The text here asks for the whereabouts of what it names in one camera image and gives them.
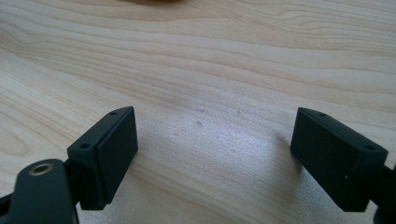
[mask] wood grain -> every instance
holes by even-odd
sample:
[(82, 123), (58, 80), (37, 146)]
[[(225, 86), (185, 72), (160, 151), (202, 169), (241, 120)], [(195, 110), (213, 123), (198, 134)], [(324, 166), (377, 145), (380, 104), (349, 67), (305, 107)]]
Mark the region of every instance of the wood grain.
[(396, 163), (393, 0), (0, 0), (0, 196), (133, 105), (139, 151), (81, 223), (372, 223), (290, 155), (299, 106)]

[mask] screw hole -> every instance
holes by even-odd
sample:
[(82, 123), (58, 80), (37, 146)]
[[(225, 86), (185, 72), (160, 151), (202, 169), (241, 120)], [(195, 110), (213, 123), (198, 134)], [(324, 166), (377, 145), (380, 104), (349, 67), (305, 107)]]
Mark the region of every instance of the screw hole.
[(89, 143), (84, 143), (84, 144), (81, 144), (80, 146), (79, 146), (79, 148), (87, 148), (87, 147), (90, 147), (91, 146), (91, 144), (89, 144)]
[(372, 147), (372, 146), (364, 146), (366, 149), (369, 149), (369, 150), (375, 150), (375, 148), (374, 147)]
[(43, 175), (49, 172), (50, 170), (52, 170), (52, 168), (53, 165), (51, 163), (40, 164), (34, 167), (33, 169), (31, 169), (29, 171), (29, 175)]

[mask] wooden table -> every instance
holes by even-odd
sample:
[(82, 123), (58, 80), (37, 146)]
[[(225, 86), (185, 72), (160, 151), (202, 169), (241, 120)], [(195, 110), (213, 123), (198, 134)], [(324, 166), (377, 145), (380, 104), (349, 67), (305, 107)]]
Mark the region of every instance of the wooden table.
[(139, 151), (81, 223), (372, 223), (290, 155), (296, 110), (396, 163), (394, 0), (1, 0), (0, 196), (133, 105)]

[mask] light wood surface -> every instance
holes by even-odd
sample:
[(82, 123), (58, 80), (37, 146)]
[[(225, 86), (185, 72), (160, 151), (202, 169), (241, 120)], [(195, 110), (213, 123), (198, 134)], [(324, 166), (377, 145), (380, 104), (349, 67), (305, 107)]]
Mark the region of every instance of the light wood surface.
[(394, 0), (1, 0), (0, 196), (133, 105), (139, 151), (81, 223), (372, 223), (290, 155), (299, 106), (396, 163)]

